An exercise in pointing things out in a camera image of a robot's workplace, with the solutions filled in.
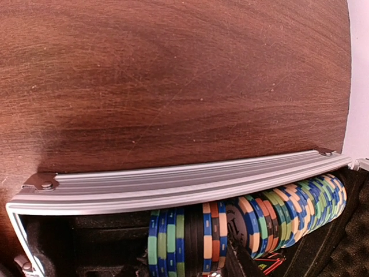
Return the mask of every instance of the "wooden table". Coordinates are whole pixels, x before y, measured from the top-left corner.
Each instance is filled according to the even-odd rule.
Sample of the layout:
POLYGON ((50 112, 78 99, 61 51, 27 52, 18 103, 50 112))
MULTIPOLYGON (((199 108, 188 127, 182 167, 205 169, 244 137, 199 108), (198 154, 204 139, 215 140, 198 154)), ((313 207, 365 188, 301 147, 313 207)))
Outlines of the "wooden table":
MULTIPOLYGON (((3 207, 37 171, 341 151, 343 0, 35 2, 0 9, 3 207)), ((20 247, 1 215, 9 265, 20 247)))

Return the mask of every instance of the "poker chip case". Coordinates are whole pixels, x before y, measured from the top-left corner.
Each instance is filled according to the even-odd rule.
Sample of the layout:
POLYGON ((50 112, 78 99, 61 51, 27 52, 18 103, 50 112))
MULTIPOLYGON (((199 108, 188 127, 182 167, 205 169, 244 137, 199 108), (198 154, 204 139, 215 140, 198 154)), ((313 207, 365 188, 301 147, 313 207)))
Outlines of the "poker chip case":
MULTIPOLYGON (((169 214, 178 207, 230 199, 332 173, 346 188, 346 208, 337 219, 282 249, 287 260, 273 273, 276 277, 311 277, 324 272, 334 248, 344 237, 358 195, 368 181, 368 170, 366 160, 353 162, 344 155, 320 149, 158 169, 37 173, 23 184, 6 209, 32 263, 29 276, 138 276, 137 272, 148 266, 144 260, 151 211, 169 214)), ((210 209, 197 210, 202 209, 204 220, 210 218, 210 212, 208 217, 205 213, 210 209)), ((187 212, 182 213, 186 223, 187 212)), ((191 227, 195 220, 203 220, 202 214, 195 214, 188 216, 191 227)), ((202 238, 202 243, 191 246, 191 251, 197 249, 194 256, 205 257, 209 249, 204 253, 202 245, 204 241, 211 242, 212 236, 206 233, 205 225, 204 230, 200 229, 196 233, 189 229, 191 239, 202 238)), ((167 235, 172 234, 174 239, 174 229, 171 230, 167 235)), ((229 236, 226 252, 222 276, 264 276, 250 255, 229 236)), ((204 268, 198 264, 197 268, 203 271, 205 266, 206 263, 204 268)))

